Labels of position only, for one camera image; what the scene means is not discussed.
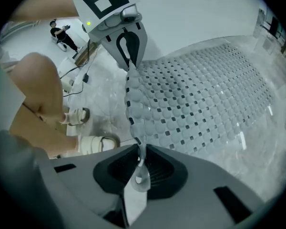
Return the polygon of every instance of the sandal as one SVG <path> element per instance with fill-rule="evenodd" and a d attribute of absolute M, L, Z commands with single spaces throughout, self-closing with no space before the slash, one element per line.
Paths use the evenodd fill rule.
<path fill-rule="evenodd" d="M 61 124 L 68 124 L 70 126 L 81 125 L 86 123 L 90 118 L 90 110 L 88 108 L 75 109 L 68 114 Z"/>
<path fill-rule="evenodd" d="M 117 137 L 108 136 L 78 136 L 78 152 L 83 155 L 95 154 L 120 146 Z"/>

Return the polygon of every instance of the person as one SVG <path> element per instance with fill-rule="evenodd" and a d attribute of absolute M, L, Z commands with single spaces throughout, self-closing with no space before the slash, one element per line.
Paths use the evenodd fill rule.
<path fill-rule="evenodd" d="M 10 20 L 77 16 L 72 0 L 25 0 Z M 65 114 L 62 98 L 61 81 L 50 58 L 29 53 L 8 74 L 0 66 L 0 130 L 8 130 L 31 146 L 43 148 L 48 156 L 68 151 L 92 154 L 119 147 L 119 139 L 115 136 L 66 136 L 42 121 L 40 117 L 70 125 L 87 122 L 88 109 Z"/>
<path fill-rule="evenodd" d="M 71 37 L 66 33 L 66 30 L 68 30 L 70 27 L 63 26 L 63 28 L 56 27 L 56 21 L 51 21 L 50 26 L 51 34 L 53 37 L 57 37 L 59 42 L 63 42 L 67 44 L 69 47 L 71 47 L 74 51 L 78 52 L 78 47 L 75 45 L 74 41 L 71 39 Z"/>

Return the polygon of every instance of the gray mat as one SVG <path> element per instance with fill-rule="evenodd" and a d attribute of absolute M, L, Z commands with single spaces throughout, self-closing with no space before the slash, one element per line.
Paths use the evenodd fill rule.
<path fill-rule="evenodd" d="M 223 44 L 130 67 L 126 116 L 139 144 L 203 157 L 245 131 L 272 98 L 245 56 Z"/>

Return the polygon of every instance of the marble floor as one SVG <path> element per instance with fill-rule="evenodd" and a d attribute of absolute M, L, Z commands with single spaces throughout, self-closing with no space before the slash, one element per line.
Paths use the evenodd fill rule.
<path fill-rule="evenodd" d="M 251 127 L 206 159 L 218 164 L 247 184 L 264 201 L 277 196 L 286 185 L 286 60 L 280 46 L 268 33 L 257 28 L 254 36 L 212 39 L 180 49 L 169 56 L 191 50 L 231 43 L 241 50 L 260 71 L 275 96 L 274 103 Z M 124 104 L 126 72 L 100 46 L 75 79 L 73 93 L 82 89 L 82 77 L 89 81 L 83 92 L 64 98 L 73 110 L 88 107 L 90 120 L 82 126 L 68 127 L 68 135 L 117 135 L 121 146 L 133 144 Z"/>

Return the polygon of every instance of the person in black clothes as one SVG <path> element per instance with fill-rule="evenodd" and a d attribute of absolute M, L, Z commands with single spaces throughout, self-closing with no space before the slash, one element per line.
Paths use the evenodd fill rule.
<path fill-rule="evenodd" d="M 62 29 L 57 28 L 55 21 L 51 21 L 50 26 L 52 27 L 51 29 L 52 36 L 57 37 L 59 42 L 67 44 L 69 47 L 71 47 L 74 51 L 77 52 L 78 47 L 75 45 L 71 37 L 66 33 L 66 30 L 68 30 L 69 27 L 63 26 Z"/>

